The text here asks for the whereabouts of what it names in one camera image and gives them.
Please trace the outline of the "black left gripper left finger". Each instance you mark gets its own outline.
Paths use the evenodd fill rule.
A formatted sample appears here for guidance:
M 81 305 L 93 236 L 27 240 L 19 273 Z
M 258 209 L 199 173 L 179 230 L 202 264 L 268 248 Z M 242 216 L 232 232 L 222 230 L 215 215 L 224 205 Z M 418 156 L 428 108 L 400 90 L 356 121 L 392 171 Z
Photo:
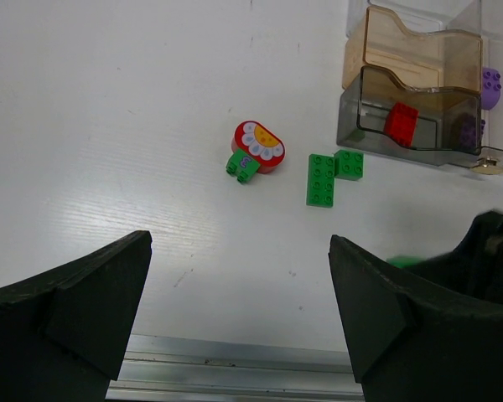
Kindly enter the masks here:
M 117 379 L 152 257 L 134 231 L 0 288 L 0 401 L 103 401 Z

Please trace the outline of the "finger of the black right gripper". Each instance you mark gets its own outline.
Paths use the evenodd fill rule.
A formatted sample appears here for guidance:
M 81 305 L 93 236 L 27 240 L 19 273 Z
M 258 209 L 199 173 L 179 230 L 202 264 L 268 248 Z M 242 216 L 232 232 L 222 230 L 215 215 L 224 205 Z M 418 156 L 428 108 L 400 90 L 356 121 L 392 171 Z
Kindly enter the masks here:
M 414 273 L 487 302 L 503 302 L 503 213 L 476 216 L 454 250 L 417 263 Z

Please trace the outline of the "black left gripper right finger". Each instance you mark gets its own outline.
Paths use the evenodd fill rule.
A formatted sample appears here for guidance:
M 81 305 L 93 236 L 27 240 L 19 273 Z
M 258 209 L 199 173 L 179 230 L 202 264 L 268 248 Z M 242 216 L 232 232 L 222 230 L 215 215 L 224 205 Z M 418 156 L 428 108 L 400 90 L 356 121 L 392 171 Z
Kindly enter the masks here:
M 396 268 L 333 236 L 329 266 L 367 401 L 503 401 L 503 305 Z

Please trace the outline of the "green round lego piece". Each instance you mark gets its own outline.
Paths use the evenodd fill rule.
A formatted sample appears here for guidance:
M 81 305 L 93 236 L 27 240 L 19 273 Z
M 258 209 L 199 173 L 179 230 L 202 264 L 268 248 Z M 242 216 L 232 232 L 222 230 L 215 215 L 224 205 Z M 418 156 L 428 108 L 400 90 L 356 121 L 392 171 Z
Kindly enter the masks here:
M 416 265 L 418 263 L 423 262 L 423 259 L 416 256 L 411 255 L 396 255 L 391 258 L 388 258 L 386 262 L 390 265 L 393 265 L 397 268 L 405 268 L 408 266 Z

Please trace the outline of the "purple arch lego brick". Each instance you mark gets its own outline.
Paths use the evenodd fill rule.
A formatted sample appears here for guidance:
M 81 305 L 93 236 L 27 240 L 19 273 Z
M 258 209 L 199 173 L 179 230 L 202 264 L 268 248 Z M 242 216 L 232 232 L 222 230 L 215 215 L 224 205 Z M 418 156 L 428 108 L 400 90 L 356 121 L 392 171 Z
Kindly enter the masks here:
M 455 151 L 475 152 L 480 148 L 480 142 L 485 128 L 485 120 L 463 112 L 454 120 L 450 129 L 449 145 Z

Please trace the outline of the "red arch lego brick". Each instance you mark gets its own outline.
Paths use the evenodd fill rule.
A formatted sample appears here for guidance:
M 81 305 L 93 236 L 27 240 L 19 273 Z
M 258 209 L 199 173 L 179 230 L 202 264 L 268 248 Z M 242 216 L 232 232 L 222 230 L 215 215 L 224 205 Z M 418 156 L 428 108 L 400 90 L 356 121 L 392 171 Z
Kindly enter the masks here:
M 390 110 L 383 132 L 403 147 L 410 147 L 416 131 L 418 109 L 397 102 Z

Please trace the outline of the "green square lego brick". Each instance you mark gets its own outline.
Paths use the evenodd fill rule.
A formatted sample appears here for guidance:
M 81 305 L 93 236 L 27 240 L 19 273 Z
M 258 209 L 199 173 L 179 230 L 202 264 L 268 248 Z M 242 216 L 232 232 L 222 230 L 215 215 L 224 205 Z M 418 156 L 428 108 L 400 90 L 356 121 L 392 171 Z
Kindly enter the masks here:
M 340 149 L 334 154 L 334 176 L 358 181 L 364 176 L 364 154 Z

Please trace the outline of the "green lego plate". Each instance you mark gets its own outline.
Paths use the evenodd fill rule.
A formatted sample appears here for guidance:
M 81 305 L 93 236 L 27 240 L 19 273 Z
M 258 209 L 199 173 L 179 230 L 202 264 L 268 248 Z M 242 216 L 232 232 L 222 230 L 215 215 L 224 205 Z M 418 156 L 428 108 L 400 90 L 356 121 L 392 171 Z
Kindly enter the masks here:
M 334 205 L 334 158 L 309 155 L 306 204 L 332 208 Z

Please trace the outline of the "small green lego brick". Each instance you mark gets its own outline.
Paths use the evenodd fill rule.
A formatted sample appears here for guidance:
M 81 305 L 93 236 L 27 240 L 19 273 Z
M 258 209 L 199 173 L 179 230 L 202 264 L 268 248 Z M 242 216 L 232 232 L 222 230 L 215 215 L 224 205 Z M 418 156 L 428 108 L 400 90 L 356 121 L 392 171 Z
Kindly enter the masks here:
M 226 171 L 235 176 L 238 183 L 248 183 L 257 173 L 260 163 L 248 153 L 238 148 L 226 164 Z

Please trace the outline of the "purple square lego brick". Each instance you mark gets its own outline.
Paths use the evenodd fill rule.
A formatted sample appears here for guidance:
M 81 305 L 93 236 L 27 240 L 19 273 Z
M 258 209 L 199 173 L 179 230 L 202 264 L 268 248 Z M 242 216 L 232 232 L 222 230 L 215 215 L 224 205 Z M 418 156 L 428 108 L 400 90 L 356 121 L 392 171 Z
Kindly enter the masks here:
M 490 111 L 499 102 L 502 86 L 500 84 L 501 74 L 498 70 L 489 67 L 482 69 L 481 81 L 481 108 Z

